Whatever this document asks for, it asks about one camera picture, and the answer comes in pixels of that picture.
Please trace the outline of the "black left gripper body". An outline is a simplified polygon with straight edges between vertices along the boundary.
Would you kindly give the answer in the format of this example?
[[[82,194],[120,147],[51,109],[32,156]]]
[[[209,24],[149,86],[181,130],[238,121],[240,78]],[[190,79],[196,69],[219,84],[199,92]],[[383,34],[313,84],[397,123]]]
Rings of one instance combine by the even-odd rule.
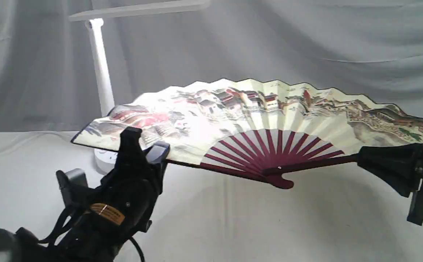
[[[64,207],[50,234],[39,244],[67,262],[112,262],[125,242],[131,242],[140,261],[145,255],[134,239],[147,232],[158,197],[163,192],[155,170],[145,179],[116,179],[113,170],[90,188],[80,204]]]

